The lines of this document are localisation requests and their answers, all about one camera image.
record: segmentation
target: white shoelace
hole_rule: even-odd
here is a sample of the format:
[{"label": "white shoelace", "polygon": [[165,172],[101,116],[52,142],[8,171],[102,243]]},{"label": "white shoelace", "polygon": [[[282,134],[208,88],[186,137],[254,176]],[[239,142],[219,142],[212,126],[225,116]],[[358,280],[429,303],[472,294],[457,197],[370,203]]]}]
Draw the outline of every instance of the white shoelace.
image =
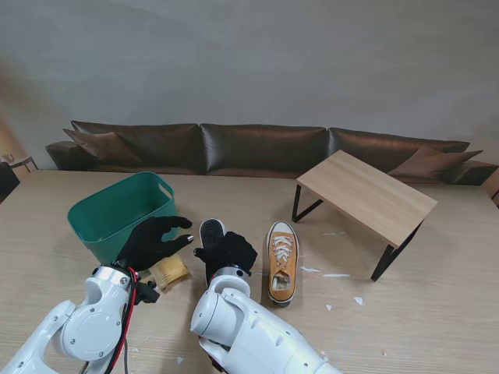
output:
[{"label": "white shoelace", "polygon": [[274,254],[278,263],[281,262],[281,259],[286,263],[288,262],[289,254],[291,253],[291,249],[288,246],[293,248],[293,242],[289,236],[276,236],[274,238]]}]

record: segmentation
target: black metal table leg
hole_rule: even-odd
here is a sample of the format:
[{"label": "black metal table leg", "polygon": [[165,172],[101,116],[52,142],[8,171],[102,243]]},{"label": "black metal table leg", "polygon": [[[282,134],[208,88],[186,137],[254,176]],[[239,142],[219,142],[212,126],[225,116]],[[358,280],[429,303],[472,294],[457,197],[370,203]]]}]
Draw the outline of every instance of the black metal table leg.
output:
[{"label": "black metal table leg", "polygon": [[384,271],[391,265],[391,263],[394,262],[394,260],[398,257],[398,255],[400,255],[400,253],[404,250],[404,248],[411,242],[412,238],[414,238],[414,235],[416,235],[416,232],[418,231],[419,227],[421,227],[421,224],[418,224],[417,228],[414,229],[411,235],[409,235],[407,239],[397,249],[394,249],[391,245],[387,246],[380,259],[380,262],[377,264],[376,269],[374,270],[373,275],[371,276],[371,280],[375,282],[378,279],[380,279]]},{"label": "black metal table leg", "polygon": [[315,203],[313,203],[311,206],[306,208],[302,213],[297,214],[298,213],[298,204],[299,204],[299,194],[301,193],[301,191],[302,191],[302,186],[297,185],[296,186],[296,193],[295,193],[295,202],[293,203],[293,213],[291,216],[291,221],[293,221],[295,223],[298,222],[299,220],[301,220],[302,218],[304,218],[308,213],[310,213],[312,210],[317,208],[323,202],[321,199],[319,199]]}]

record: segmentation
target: chair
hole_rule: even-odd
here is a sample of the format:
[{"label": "chair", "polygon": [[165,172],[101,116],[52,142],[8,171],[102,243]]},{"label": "chair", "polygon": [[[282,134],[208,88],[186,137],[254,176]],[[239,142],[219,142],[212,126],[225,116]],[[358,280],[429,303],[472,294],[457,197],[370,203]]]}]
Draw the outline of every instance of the chair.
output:
[{"label": "chair", "polygon": [[19,184],[16,173],[6,162],[0,163],[0,203],[14,190]]}]

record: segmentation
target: tan sneaker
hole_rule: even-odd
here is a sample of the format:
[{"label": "tan sneaker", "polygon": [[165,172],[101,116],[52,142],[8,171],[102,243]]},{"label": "tan sneaker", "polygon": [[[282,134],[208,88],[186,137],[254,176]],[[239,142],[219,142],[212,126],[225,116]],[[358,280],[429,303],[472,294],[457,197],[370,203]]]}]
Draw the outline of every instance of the tan sneaker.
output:
[{"label": "tan sneaker", "polygon": [[298,238],[292,227],[278,221],[267,236],[270,260],[268,294],[280,306],[287,306],[295,295]]}]

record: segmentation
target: sneaker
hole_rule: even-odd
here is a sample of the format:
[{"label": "sneaker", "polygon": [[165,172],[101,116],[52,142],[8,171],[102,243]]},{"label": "sneaker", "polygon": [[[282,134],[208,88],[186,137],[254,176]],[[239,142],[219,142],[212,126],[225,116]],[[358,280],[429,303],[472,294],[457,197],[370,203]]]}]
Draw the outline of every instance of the sneaker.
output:
[{"label": "sneaker", "polygon": [[278,221],[268,232],[267,247],[270,260],[268,294],[273,302],[287,306],[295,295],[298,238],[289,224]]},{"label": "sneaker", "polygon": [[[201,245],[206,250],[215,249],[220,245],[221,240],[226,234],[225,226],[216,218],[210,218],[205,220],[200,226],[200,237]],[[218,270],[206,265],[206,285],[208,286],[211,281],[211,277]]]}]

